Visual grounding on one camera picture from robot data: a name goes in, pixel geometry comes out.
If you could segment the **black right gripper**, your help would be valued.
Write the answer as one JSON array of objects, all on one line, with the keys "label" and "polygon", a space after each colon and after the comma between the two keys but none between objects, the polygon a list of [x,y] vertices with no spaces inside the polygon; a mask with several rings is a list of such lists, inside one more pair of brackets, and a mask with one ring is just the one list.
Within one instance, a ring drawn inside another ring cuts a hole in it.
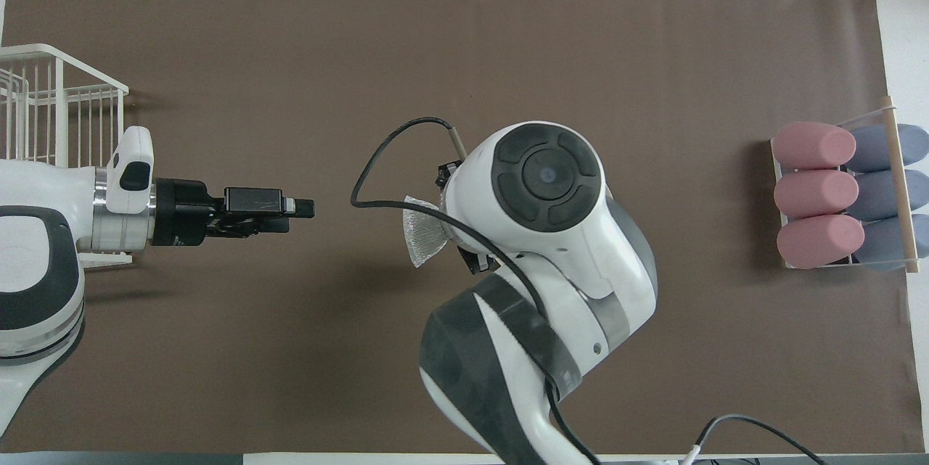
[{"label": "black right gripper", "polygon": [[[447,213],[446,185],[448,181],[450,181],[451,175],[454,174],[454,171],[457,170],[461,164],[462,160],[454,160],[450,163],[444,163],[438,166],[438,175],[435,179],[435,185],[439,188],[439,210],[442,213]],[[462,260],[467,264],[471,274],[492,272],[501,267],[501,264],[494,256],[482,252],[472,252],[468,250],[468,248],[465,248],[460,238],[451,230],[451,225],[443,225],[443,227],[451,243],[454,244],[456,250],[460,253]]]}]

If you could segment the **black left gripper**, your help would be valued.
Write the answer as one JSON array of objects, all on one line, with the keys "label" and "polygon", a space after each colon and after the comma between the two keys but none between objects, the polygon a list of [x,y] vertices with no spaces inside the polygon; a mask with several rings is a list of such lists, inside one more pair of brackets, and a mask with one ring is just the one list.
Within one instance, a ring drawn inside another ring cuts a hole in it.
[{"label": "black left gripper", "polygon": [[312,219],[315,201],[278,189],[226,187],[212,197],[202,181],[157,178],[152,246],[200,246],[206,237],[288,233],[290,220]]}]

